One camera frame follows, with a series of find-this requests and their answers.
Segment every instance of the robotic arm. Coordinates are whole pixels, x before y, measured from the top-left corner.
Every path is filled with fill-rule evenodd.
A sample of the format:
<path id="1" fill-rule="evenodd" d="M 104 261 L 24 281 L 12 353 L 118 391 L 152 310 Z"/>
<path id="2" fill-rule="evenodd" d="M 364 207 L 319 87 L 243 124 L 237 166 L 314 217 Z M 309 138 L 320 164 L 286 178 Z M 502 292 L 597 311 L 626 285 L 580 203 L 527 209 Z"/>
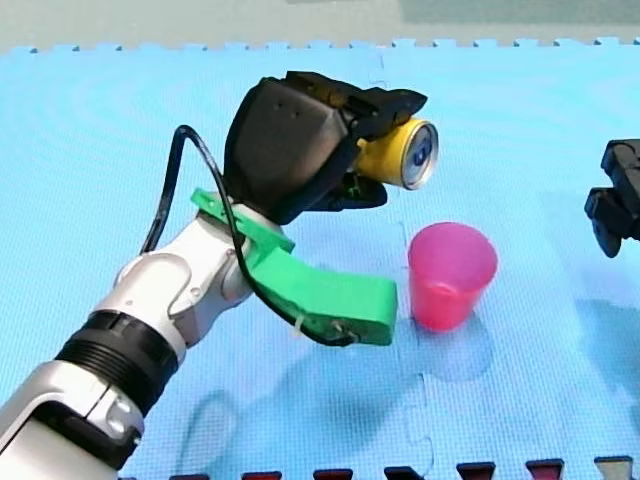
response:
<path id="1" fill-rule="evenodd" d="M 585 212 L 600 248 L 610 258 L 622 240 L 640 240 L 640 140 L 612 140 L 601 163 L 613 187 L 593 188 Z"/>
<path id="2" fill-rule="evenodd" d="M 224 176 L 198 134 L 179 127 L 140 254 L 0 409 L 2 477 L 116 479 L 186 351 L 252 293 L 323 345 L 391 343 L 395 284 L 305 265 L 281 226 L 304 211 L 383 205 L 384 183 L 422 186 L 438 153 L 435 127 L 412 118 L 426 100 L 308 72 L 262 79 L 233 120 Z M 217 193 L 196 190 L 194 220 L 156 250 L 186 139 Z"/>

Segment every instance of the green bracket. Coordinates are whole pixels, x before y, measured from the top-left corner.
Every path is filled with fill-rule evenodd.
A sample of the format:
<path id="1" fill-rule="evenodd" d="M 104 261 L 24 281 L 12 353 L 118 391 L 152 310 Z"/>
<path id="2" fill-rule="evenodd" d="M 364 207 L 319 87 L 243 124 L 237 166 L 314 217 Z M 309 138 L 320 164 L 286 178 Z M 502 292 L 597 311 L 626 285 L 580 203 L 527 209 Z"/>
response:
<path id="1" fill-rule="evenodd" d="M 228 223 L 222 201 L 197 189 L 191 200 L 205 213 Z M 269 298 L 314 334 L 327 340 L 349 331 L 360 343 L 389 345 L 398 308 L 394 281 L 311 267 L 291 255 L 286 236 L 234 211 L 238 231 L 252 242 L 246 258 L 255 281 Z"/>

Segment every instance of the blue foam mat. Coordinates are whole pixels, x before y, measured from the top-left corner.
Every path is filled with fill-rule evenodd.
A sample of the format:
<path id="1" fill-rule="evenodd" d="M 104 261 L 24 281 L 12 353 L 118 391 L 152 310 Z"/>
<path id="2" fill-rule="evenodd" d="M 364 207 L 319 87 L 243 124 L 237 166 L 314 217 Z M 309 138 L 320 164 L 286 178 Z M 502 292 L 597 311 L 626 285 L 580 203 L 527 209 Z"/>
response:
<path id="1" fill-rule="evenodd" d="M 306 214 L 287 228 L 312 264 L 398 281 L 395 343 L 325 349 L 252 299 L 189 352 L 123 476 L 279 470 L 298 480 L 350 468 L 368 480 L 411 465 L 453 479 L 459 463 L 490 461 L 501 480 L 527 478 L 527 461 L 561 458 L 565 480 L 590 480 L 594 457 L 637 457 L 640 255 L 628 243 L 606 259 L 582 208 L 592 186 L 608 183 L 607 141 L 640 136 L 640 46 L 594 43 L 102 45 L 0 57 L 0 401 L 55 355 L 136 255 L 173 129 L 192 125 L 221 161 L 248 88 L 315 70 L 424 92 L 422 113 L 440 130 L 438 170 L 423 190 L 394 189 L 376 211 Z M 213 188 L 188 150 L 165 239 L 192 217 L 192 189 Z M 406 247 L 443 220 L 488 235 L 500 269 L 465 327 L 429 336 L 408 318 Z"/>

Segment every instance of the plastic cup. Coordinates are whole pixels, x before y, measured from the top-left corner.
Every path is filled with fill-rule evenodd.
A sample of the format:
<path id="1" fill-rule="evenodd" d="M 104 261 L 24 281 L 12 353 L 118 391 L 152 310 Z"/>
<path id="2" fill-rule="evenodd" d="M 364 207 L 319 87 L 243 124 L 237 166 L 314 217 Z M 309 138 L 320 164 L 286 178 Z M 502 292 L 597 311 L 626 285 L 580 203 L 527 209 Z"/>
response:
<path id="1" fill-rule="evenodd" d="M 493 280 L 498 256 L 489 240 L 460 223 L 424 228 L 409 246 L 409 295 L 415 321 L 436 332 L 455 329 Z"/>

